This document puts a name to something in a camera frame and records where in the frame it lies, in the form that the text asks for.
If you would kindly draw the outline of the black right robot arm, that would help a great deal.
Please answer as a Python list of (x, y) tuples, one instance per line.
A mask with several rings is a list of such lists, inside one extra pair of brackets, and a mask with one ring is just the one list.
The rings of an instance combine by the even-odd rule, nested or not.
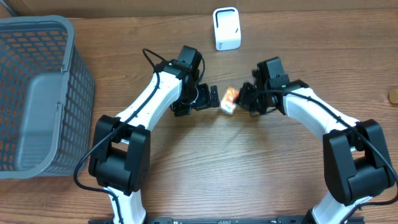
[(375, 202), (374, 197), (397, 185), (383, 130), (373, 119), (359, 121), (325, 103), (308, 84), (290, 80), (280, 58), (258, 63), (253, 83), (246, 82), (235, 102), (251, 116), (268, 108), (302, 123), (322, 141), (323, 171), (328, 192), (309, 209), (302, 223), (348, 223), (355, 211)]

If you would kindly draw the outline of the white barcode scanner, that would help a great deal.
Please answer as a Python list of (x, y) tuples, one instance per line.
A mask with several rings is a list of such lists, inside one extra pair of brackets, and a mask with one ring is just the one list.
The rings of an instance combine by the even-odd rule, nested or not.
[(213, 12), (213, 25), (216, 50), (234, 50), (241, 46), (239, 12), (235, 7), (215, 9)]

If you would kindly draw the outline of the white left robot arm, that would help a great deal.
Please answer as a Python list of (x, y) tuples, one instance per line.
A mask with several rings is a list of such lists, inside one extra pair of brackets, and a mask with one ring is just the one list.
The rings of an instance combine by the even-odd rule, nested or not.
[(150, 167), (150, 136), (166, 109), (176, 117), (220, 105), (215, 85), (202, 83), (202, 54), (184, 45), (178, 58), (153, 65), (151, 82), (139, 97), (115, 117), (97, 121), (88, 172), (109, 195), (109, 223), (144, 223), (141, 188)]

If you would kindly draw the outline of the Kleenex tissue pack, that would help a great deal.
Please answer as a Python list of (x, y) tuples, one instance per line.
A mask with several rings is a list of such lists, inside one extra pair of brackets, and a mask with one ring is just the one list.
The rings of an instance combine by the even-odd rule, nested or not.
[(220, 110), (226, 114), (233, 115), (237, 107), (236, 100), (239, 96), (239, 90), (228, 87), (222, 100), (220, 101)]

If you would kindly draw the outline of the gold tube cap at edge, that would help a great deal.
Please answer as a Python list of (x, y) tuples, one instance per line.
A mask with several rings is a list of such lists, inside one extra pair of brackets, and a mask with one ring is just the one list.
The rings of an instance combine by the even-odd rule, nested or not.
[(388, 99), (392, 104), (398, 104), (398, 89), (393, 89), (388, 94)]

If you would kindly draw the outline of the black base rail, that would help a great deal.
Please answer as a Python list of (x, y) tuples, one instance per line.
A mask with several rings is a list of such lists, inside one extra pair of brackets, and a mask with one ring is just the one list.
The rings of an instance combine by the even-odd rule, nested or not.
[(172, 219), (169, 217), (146, 218), (144, 224), (301, 224), (304, 216), (280, 216), (265, 219)]

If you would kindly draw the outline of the grey plastic basket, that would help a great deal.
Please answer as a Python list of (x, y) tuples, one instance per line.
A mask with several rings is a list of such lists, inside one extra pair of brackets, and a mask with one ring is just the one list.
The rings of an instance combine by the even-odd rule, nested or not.
[(90, 146), (94, 95), (68, 19), (2, 19), (1, 178), (72, 175)]

